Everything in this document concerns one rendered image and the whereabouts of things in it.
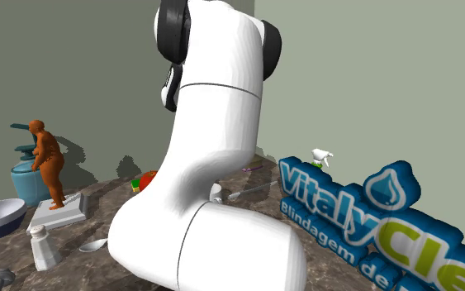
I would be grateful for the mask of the white spray bottle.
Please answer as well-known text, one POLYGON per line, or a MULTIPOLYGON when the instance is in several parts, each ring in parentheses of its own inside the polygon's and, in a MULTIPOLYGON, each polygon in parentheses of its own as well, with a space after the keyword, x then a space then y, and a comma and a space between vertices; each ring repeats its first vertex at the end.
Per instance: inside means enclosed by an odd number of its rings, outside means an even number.
POLYGON ((322 168, 323 165, 325 165, 326 167, 329 167, 328 158, 334 156, 331 152, 326 151, 326 150, 321 150, 318 148, 315 148, 314 150, 312 150, 311 153, 313 156, 312 164, 319 168, 322 168))

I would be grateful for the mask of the red apple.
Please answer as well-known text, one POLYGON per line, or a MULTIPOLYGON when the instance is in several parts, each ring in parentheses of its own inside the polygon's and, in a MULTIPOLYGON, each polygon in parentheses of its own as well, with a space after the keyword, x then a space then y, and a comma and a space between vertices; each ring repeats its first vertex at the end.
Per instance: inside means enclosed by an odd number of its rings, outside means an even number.
POLYGON ((156 174, 157 174, 157 170, 151 170, 142 175, 142 177, 140 178, 140 182, 139 182, 140 191, 143 191, 152 182, 156 174))

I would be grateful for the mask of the blue lettered sign object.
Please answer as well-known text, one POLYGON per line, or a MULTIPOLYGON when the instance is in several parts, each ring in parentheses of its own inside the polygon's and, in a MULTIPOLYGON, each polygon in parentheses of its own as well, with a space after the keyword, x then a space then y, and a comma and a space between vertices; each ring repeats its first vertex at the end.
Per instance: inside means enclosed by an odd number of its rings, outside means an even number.
POLYGON ((412 208, 421 188, 399 160, 343 186, 296 157, 280 160, 283 214, 383 291, 465 291, 463 233, 412 208))

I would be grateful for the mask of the silver spoon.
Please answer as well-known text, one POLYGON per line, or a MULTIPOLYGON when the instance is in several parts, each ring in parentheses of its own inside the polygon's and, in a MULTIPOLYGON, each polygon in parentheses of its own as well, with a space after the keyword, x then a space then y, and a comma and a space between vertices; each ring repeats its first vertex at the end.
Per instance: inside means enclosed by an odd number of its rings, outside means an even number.
POLYGON ((91 241, 89 243, 86 243, 86 244, 80 246, 78 248, 78 250, 81 251, 81 252, 85 252, 85 253, 94 252, 94 251, 99 250, 102 247, 104 247, 106 243, 107 243, 107 238, 103 238, 103 239, 99 239, 99 240, 95 240, 95 241, 91 241))

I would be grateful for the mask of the orange human figure on base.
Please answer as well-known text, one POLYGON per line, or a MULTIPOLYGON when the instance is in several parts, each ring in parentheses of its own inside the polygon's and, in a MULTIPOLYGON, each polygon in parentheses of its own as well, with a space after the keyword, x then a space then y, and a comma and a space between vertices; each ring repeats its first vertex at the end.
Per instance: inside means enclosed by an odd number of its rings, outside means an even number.
POLYGON ((57 140, 45 130, 44 123, 39 120, 29 123, 29 131, 37 137, 36 148, 33 150, 35 160, 31 169, 40 172, 49 190, 51 204, 48 204, 48 200, 40 202, 26 233, 31 234, 31 230, 40 225, 50 230, 86 220, 88 199, 81 193, 64 195, 59 179, 64 167, 64 157, 57 140))

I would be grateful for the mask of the teal blue appliance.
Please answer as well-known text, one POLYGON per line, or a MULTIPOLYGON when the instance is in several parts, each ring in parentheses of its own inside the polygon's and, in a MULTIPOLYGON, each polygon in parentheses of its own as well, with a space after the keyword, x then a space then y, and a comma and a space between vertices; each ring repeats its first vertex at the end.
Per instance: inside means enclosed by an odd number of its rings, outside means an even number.
POLYGON ((33 171, 31 166, 35 161, 33 151, 37 146, 37 137, 32 135, 33 144, 20 145, 14 149, 21 152, 20 161, 11 170, 12 182, 17 195, 29 207, 36 207, 41 201, 50 199, 50 191, 44 184, 40 171, 33 171))

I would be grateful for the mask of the white salt shaker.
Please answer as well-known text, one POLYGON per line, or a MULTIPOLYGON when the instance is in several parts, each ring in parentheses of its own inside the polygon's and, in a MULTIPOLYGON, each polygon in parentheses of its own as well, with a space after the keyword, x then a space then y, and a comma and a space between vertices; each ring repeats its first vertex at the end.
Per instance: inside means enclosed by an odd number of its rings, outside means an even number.
POLYGON ((31 249, 38 271, 45 271, 56 266, 62 256, 53 238, 44 225, 37 225, 30 229, 31 249))

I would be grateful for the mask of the grey long-handled utensil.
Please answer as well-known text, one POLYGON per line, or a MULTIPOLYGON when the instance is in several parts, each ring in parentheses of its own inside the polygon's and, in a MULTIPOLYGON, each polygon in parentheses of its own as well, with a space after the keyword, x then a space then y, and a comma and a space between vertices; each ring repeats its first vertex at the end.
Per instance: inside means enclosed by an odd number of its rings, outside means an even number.
POLYGON ((232 201, 232 200, 236 200, 240 195, 242 194, 246 194, 246 193, 252 193, 252 192, 255 192, 255 191, 259 191, 260 189, 263 189, 263 188, 267 188, 267 187, 271 187, 275 184, 277 184, 277 180, 275 181, 272 181, 270 183, 267 183, 267 184, 262 184, 262 185, 259 185, 257 187, 254 187, 254 188, 249 188, 249 189, 246 189, 246 190, 243 190, 243 191, 240 191, 240 192, 236 192, 236 193, 232 193, 228 196, 228 200, 232 201))

